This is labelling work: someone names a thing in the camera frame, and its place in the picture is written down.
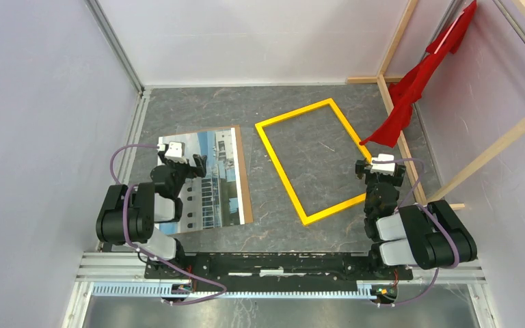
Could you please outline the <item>building photo print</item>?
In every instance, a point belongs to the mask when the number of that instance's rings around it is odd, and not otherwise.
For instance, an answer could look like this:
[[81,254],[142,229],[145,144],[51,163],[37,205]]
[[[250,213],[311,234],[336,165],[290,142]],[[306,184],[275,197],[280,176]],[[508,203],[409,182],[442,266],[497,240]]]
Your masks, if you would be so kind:
[[166,210],[171,202],[156,196],[155,226],[164,234],[197,232],[239,226],[253,221],[246,178],[246,163],[237,126],[202,129],[162,136],[158,143],[185,143],[185,157],[191,165],[193,155],[207,155],[206,176],[187,180],[180,198],[183,217],[169,221]]

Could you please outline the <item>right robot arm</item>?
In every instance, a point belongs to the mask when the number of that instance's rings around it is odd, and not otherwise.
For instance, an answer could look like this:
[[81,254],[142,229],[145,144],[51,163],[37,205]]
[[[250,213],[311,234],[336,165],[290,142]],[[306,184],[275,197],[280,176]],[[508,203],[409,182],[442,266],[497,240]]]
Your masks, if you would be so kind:
[[374,242],[368,272],[384,279],[398,266],[428,270],[476,260],[476,242],[447,201],[425,206],[399,201],[405,171],[399,160],[387,154],[355,163],[355,174],[366,185],[364,231]]

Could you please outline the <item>yellow wooden picture frame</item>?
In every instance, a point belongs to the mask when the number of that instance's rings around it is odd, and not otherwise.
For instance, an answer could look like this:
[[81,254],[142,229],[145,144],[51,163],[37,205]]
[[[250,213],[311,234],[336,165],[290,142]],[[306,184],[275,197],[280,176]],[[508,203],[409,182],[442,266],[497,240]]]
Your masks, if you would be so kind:
[[360,142],[362,141],[360,139],[360,136],[355,132],[352,125],[348,121],[348,119],[345,117],[339,106],[335,103],[333,98],[328,98],[325,100],[321,100],[319,102],[312,103],[311,105],[307,105],[305,107],[295,109],[280,115],[277,115],[275,117],[263,120],[261,122],[255,123],[255,129],[265,147],[265,150],[267,151],[269,155],[269,159],[273,163],[273,166],[275,167],[275,170],[278,173],[278,176],[280,178],[281,183],[283,184],[287,195],[295,209],[295,212],[297,213],[298,217],[301,220],[301,223],[303,226],[308,226],[310,224],[316,223],[318,221],[321,221],[327,217],[331,217],[332,215],[338,214],[344,210],[347,210],[349,208],[352,208],[354,206],[357,206],[358,204],[361,204],[366,200],[366,193],[362,193],[360,195],[357,195],[355,197],[352,197],[348,200],[342,201],[338,204],[335,204],[333,206],[330,206],[329,208],[326,208],[324,210],[320,210],[317,213],[308,215],[306,211],[304,210],[301,201],[299,200],[288,176],[285,172],[275,150],[273,149],[273,146],[265,132],[265,128],[268,126],[272,126],[278,123],[281,123],[283,121],[296,118],[298,116],[301,116],[306,113],[310,113],[312,111],[315,111],[317,109],[322,109],[324,107],[329,107],[334,115],[337,117],[338,121],[342,124],[343,128],[346,130],[347,134],[350,136],[350,138],[353,140],[354,144],[357,146],[360,153],[363,155],[363,157],[370,163],[372,159],[372,154],[369,152],[368,148],[366,146],[360,145]]

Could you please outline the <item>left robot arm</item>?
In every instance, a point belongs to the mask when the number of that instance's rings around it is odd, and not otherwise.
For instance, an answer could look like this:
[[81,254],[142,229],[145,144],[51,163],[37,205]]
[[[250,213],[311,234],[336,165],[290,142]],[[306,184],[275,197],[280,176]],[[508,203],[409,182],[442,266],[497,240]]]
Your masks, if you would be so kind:
[[193,165],[187,159],[173,161],[163,152],[159,158],[162,164],[152,169],[150,182],[108,188],[96,220],[96,235],[102,243],[128,245],[150,261],[161,262],[163,272],[176,279],[186,273],[187,259],[180,241],[155,226],[156,196],[172,203],[167,218],[179,222],[183,217],[180,192],[187,180],[206,176],[207,156],[194,154]]

